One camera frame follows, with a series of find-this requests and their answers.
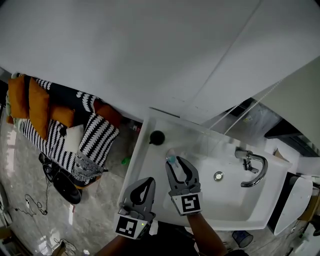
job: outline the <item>drain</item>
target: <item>drain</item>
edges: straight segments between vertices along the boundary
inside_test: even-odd
[[[224,173],[221,172],[221,171],[217,171],[217,172],[214,174],[214,176],[213,176],[213,178],[214,178],[214,180],[215,180],[216,182],[221,181],[221,180],[223,179],[223,177],[224,177]]]

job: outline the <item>sofa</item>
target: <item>sofa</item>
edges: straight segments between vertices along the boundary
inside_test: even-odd
[[[45,119],[46,116],[40,118],[38,115],[31,113],[32,105],[37,100],[30,98],[35,82],[42,88],[37,88],[37,90],[42,90],[41,93],[48,98],[48,102],[50,102],[48,108],[60,106],[62,115],[73,113],[72,124],[67,124],[69,128],[61,121],[56,120],[58,118],[48,118],[46,134],[42,135],[43,130],[39,130],[36,124],[38,121],[44,123],[42,119]],[[14,86],[18,86],[18,88],[20,86],[25,91],[26,95],[23,97],[27,98],[29,118],[16,118],[19,115],[15,114],[16,116],[14,116],[12,114],[14,110],[13,102],[18,97],[14,93],[20,93],[14,92]],[[119,134],[118,127],[122,118],[110,105],[97,96],[21,73],[13,74],[8,83],[7,103],[12,110],[12,112],[7,113],[9,114],[7,122],[14,123],[18,130],[42,153],[68,172],[71,181],[78,189],[85,188],[101,177],[105,171],[104,165],[109,150]],[[83,136],[80,138],[79,145],[76,145],[76,152],[66,150],[66,139],[69,131],[67,129],[81,127],[82,125]]]

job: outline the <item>gray marble floor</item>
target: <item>gray marble floor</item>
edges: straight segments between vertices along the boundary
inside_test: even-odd
[[[120,128],[120,135],[114,141],[106,161],[109,172],[84,189],[82,201],[72,214],[72,221],[70,204],[53,186],[49,187],[46,216],[41,215],[34,204],[31,204],[36,212],[33,217],[10,210],[13,220],[11,228],[31,252],[41,251],[44,255],[50,255],[58,246],[55,239],[64,238],[76,246],[77,255],[81,255],[84,249],[94,254],[115,237],[112,232],[113,215],[118,209],[117,200],[128,168],[121,161],[132,154],[137,137],[126,126]],[[28,211],[25,194],[30,194],[42,204],[46,201],[46,178],[38,161],[39,153],[26,137],[7,124],[4,117],[1,118],[0,181],[14,208]],[[254,240],[245,251],[251,256],[283,255],[303,223],[298,223],[299,228],[288,235],[293,226],[278,237],[273,236],[268,228],[249,231]],[[232,232],[219,231],[218,235],[228,248],[237,249]]]

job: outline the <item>white sink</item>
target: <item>white sink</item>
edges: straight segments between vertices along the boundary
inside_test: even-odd
[[[165,134],[165,142],[160,146],[149,144],[149,136],[155,130]],[[268,161],[264,179],[253,187],[241,187],[241,182],[250,181],[257,174],[243,169],[242,161],[235,157],[237,147]],[[156,213],[156,220],[189,226],[187,218],[179,216],[168,195],[170,186],[165,163],[170,149],[197,168],[203,194],[202,214],[214,229],[253,230],[267,225],[291,164],[261,149],[156,110],[150,110],[143,122],[118,203],[128,185],[153,177],[156,189],[152,211]],[[261,170],[260,162],[252,160],[251,163]],[[220,181],[214,180],[216,172],[223,173]],[[181,181],[185,179],[184,173],[176,173],[176,176]]]

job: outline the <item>faucet spout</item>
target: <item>faucet spout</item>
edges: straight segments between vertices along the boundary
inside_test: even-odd
[[[259,170],[253,168],[251,166],[251,160],[256,160],[262,163],[262,169],[257,177],[255,177],[251,181],[243,181],[241,182],[242,188],[251,188],[257,185],[262,179],[265,177],[267,170],[268,170],[268,161],[265,157],[257,154],[253,154],[252,151],[236,149],[235,150],[235,157],[243,160],[243,168],[245,170],[251,171],[253,173],[257,173]]]

